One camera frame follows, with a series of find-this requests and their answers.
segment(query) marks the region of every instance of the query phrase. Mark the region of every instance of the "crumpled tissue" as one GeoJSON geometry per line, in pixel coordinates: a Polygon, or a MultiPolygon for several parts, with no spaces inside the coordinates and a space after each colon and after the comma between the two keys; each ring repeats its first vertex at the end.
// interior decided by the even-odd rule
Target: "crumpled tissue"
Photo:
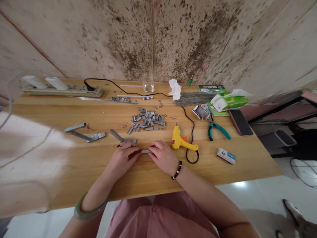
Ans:
{"type": "Polygon", "coordinates": [[[177,83],[176,79],[171,79],[169,81],[169,86],[172,88],[172,91],[170,93],[168,93],[169,95],[173,95],[173,101],[178,100],[181,98],[181,88],[182,86],[180,86],[177,83]]]}

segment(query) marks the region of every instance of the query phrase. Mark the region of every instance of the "white tile floor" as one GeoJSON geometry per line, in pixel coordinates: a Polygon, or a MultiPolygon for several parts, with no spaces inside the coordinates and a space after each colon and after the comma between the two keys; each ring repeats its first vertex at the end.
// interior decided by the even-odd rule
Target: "white tile floor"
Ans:
{"type": "MultiPolygon", "coordinates": [[[[254,127],[261,134],[263,126],[254,127]]],[[[293,173],[289,158],[276,159],[285,176],[258,179],[218,186],[250,219],[263,238],[275,237],[281,230],[285,237],[298,237],[290,215],[285,211],[282,199],[290,200],[309,221],[317,223],[317,189],[303,184],[293,173]]],[[[317,166],[317,161],[308,161],[317,166]]],[[[297,174],[307,183],[317,185],[317,176],[308,167],[296,167],[297,174]]],[[[108,203],[104,212],[98,238],[104,237],[117,202],[108,203]]],[[[14,217],[5,238],[57,238],[73,215],[74,208],[50,211],[45,214],[28,214],[14,217]]]]}

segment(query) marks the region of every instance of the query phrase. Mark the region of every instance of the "moldy wall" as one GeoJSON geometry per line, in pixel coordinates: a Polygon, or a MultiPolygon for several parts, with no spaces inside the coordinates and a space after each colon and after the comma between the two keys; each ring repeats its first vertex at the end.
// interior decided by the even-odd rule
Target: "moldy wall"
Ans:
{"type": "MultiPolygon", "coordinates": [[[[316,0],[3,0],[0,82],[58,77],[224,84],[251,102],[317,79],[316,0]]],[[[0,94],[6,96],[3,87],[0,94]]]]}

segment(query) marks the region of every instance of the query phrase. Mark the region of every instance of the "electrical outlet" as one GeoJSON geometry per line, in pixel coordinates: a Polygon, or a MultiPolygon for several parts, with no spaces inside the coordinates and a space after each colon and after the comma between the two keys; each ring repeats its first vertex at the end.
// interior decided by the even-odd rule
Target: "electrical outlet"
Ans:
{"type": "Polygon", "coordinates": [[[102,96],[104,90],[99,86],[92,86],[94,91],[88,91],[85,85],[67,85],[68,89],[58,90],[51,84],[46,84],[47,88],[39,89],[34,86],[28,86],[23,89],[29,95],[52,95],[52,96],[74,96],[74,97],[94,97],[99,98],[102,96]]]}

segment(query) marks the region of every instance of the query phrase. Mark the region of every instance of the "white plug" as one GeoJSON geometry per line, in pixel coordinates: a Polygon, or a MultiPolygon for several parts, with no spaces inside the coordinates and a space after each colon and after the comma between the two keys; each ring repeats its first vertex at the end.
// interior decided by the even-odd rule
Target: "white plug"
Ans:
{"type": "Polygon", "coordinates": [[[39,89],[47,88],[47,85],[45,83],[43,83],[40,79],[33,75],[26,75],[22,78],[22,80],[27,81],[28,83],[32,84],[33,86],[39,89]]]}
{"type": "Polygon", "coordinates": [[[64,84],[58,77],[47,77],[45,78],[51,85],[53,85],[58,90],[67,90],[68,86],[64,84]]]}

